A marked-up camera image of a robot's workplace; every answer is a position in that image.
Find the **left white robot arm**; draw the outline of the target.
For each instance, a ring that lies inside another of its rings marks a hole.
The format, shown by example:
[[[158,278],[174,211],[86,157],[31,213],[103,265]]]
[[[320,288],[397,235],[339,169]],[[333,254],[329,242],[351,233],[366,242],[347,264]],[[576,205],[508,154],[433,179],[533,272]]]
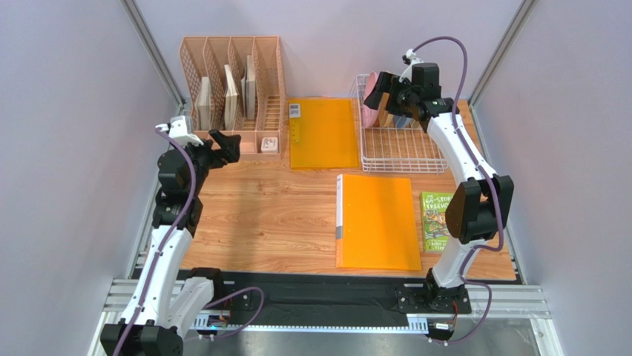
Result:
[[[107,355],[181,355],[184,337],[221,280],[220,270],[199,268],[173,295],[203,210],[200,190],[210,170],[239,161],[241,137],[218,130],[210,130],[208,139],[178,136],[173,128],[156,132],[172,148],[157,160],[160,188],[136,288],[120,319],[104,325],[99,336]]]

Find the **yellow beige plate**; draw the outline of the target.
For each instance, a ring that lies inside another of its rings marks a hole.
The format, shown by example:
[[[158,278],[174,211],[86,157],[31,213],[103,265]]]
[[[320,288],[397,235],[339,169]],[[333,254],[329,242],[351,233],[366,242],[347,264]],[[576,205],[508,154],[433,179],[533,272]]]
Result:
[[[380,128],[389,128],[393,126],[394,116],[387,110],[389,94],[382,93],[382,97],[378,106],[378,123]]]

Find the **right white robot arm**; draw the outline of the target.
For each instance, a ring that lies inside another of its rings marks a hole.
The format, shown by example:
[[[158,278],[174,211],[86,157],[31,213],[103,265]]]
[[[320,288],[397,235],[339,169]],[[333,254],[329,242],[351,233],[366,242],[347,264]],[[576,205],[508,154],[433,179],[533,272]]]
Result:
[[[504,233],[514,184],[485,161],[456,103],[438,91],[436,83],[381,72],[363,103],[418,122],[452,171],[456,190],[445,212],[450,238],[419,294],[426,310],[448,312],[467,296],[466,276],[475,256],[490,250],[488,241]]]

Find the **pink plate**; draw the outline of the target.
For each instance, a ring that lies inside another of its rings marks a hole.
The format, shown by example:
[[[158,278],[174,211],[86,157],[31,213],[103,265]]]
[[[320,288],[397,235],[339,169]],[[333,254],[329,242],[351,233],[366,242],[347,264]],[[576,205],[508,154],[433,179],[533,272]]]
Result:
[[[371,72],[366,80],[363,101],[362,101],[362,126],[371,128],[378,119],[378,111],[366,104],[366,100],[370,98],[377,84],[378,74]]]

